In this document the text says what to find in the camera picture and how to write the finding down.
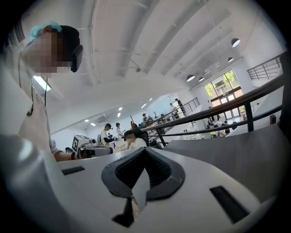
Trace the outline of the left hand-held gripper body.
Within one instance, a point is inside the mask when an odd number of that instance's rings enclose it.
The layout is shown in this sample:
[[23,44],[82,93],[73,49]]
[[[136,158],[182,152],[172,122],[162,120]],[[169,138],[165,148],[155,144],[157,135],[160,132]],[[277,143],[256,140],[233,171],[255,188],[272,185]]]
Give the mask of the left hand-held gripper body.
[[113,153],[110,146],[101,146],[96,139],[91,139],[83,135],[74,135],[72,150],[79,159],[101,157]]

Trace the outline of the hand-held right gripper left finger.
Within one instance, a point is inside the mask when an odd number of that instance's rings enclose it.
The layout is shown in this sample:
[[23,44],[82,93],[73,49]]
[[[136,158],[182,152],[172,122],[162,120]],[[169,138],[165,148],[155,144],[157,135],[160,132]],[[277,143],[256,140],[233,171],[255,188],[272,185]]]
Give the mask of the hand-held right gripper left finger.
[[101,179],[110,163],[122,161],[133,150],[76,161],[56,162],[43,153],[45,171],[54,197],[65,212],[56,233],[144,233],[141,221],[124,227],[113,221],[122,214],[126,199],[112,195]]

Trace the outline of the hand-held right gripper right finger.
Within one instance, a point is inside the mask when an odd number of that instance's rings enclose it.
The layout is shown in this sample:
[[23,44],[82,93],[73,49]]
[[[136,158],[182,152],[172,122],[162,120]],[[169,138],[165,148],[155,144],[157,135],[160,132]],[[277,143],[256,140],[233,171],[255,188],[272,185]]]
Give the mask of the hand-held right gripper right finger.
[[232,222],[210,189],[222,186],[248,212],[260,201],[245,186],[206,162],[156,149],[156,152],[180,164],[186,174],[181,188],[170,198],[147,202],[136,220],[138,233],[220,233]]

